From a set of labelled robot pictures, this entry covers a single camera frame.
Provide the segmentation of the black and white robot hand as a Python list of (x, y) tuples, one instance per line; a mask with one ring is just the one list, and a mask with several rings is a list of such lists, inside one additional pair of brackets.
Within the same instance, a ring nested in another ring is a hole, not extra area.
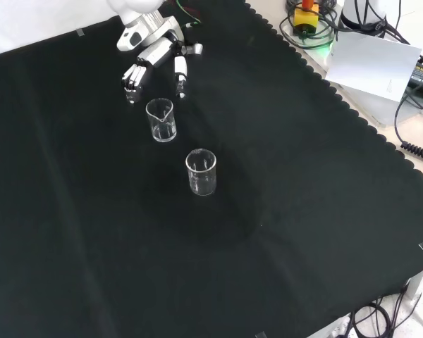
[(137, 57), (121, 78), (126, 101), (135, 104), (142, 98), (144, 87), (154, 68), (161, 65), (167, 58), (173, 57), (174, 78), (176, 82), (176, 96), (179, 99), (186, 97), (188, 81), (188, 65), (186, 56), (201, 56), (203, 45), (195, 43), (185, 45), (184, 42), (168, 37), (162, 37), (147, 47)]

